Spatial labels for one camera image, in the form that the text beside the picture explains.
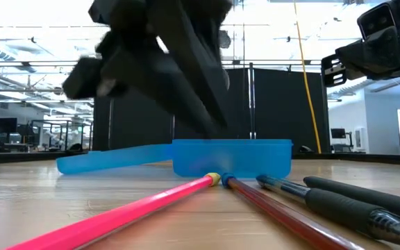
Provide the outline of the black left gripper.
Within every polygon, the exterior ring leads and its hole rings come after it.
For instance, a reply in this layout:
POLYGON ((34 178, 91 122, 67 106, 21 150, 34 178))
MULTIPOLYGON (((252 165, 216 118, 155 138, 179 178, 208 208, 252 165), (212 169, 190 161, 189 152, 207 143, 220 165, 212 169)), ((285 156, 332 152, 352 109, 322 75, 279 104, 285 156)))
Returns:
POLYGON ((228 0, 153 0, 147 16, 169 54, 162 53, 147 21, 145 1, 95 0, 88 13, 110 30, 82 56, 62 84, 70 99, 122 97, 131 88, 209 137, 228 125, 219 29, 228 0))

